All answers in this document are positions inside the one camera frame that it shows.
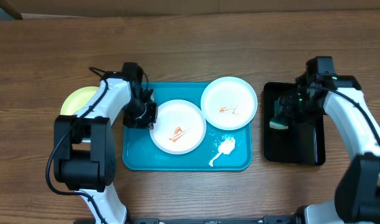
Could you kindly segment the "green yellow sponge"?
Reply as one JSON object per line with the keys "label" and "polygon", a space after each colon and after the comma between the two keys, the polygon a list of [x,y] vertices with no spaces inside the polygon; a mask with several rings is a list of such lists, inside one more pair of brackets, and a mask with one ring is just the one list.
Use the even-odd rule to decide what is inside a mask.
{"label": "green yellow sponge", "polygon": [[288,122],[283,114],[283,106],[279,100],[274,101],[274,115],[269,121],[269,126],[276,130],[288,129]]}

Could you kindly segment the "yellow-green plate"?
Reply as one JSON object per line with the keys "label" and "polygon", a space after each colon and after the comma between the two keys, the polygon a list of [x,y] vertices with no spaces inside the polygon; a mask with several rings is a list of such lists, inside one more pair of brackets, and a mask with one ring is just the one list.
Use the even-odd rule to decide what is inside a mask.
{"label": "yellow-green plate", "polygon": [[83,108],[97,91],[98,87],[96,86],[86,86],[74,91],[65,99],[60,114],[73,115],[76,111]]}

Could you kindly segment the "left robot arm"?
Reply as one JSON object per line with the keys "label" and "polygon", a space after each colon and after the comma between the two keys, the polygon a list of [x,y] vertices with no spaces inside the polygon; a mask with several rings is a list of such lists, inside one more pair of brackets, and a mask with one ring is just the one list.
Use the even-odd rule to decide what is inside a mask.
{"label": "left robot arm", "polygon": [[54,149],[47,161],[45,180],[57,195],[81,197],[95,223],[129,223],[130,215],[113,185],[116,172],[112,125],[123,114],[123,125],[153,129],[158,109],[153,90],[142,87],[146,73],[135,62],[121,71],[90,67],[100,77],[100,87],[72,115],[54,123]]}

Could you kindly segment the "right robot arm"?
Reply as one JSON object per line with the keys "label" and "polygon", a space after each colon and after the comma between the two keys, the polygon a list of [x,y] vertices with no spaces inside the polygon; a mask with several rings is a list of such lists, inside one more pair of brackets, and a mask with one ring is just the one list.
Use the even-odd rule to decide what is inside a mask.
{"label": "right robot arm", "polygon": [[354,76],[337,75],[332,57],[306,62],[296,88],[274,103],[273,129],[287,129],[326,114],[334,122],[351,163],[335,197],[303,208],[304,223],[380,223],[380,127]]}

